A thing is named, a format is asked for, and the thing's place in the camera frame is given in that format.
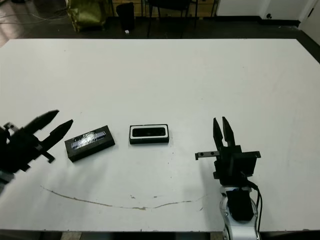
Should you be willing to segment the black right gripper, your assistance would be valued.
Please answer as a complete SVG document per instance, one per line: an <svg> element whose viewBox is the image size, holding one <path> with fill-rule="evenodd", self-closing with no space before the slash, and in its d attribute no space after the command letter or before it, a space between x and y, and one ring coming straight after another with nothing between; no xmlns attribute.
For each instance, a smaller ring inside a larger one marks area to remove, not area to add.
<svg viewBox="0 0 320 240"><path fill-rule="evenodd" d="M243 152L240 145L236 145L234 132L228 120L222 117L223 134L216 118L213 119L213 139L217 151L197 152L195 159L216 158L213 178L219 180L224 187L250 187L248 178L254 174L257 159L261 157L259 151ZM223 145L223 135L227 146Z"/></svg>

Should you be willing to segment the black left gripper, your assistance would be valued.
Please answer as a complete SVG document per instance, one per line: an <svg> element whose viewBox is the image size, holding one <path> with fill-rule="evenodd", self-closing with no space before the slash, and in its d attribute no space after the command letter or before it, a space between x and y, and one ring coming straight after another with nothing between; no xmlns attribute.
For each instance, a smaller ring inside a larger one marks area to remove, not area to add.
<svg viewBox="0 0 320 240"><path fill-rule="evenodd" d="M39 156L47 158L52 163L55 158L48 150L64 138L73 124L68 120L60 124L43 141L39 141L34 134L46 127L59 113L59 110L48 111L26 125L18 128L8 122L0 128L0 170L8 174L15 174L19 170L27 171L29 162L36 160Z"/></svg>

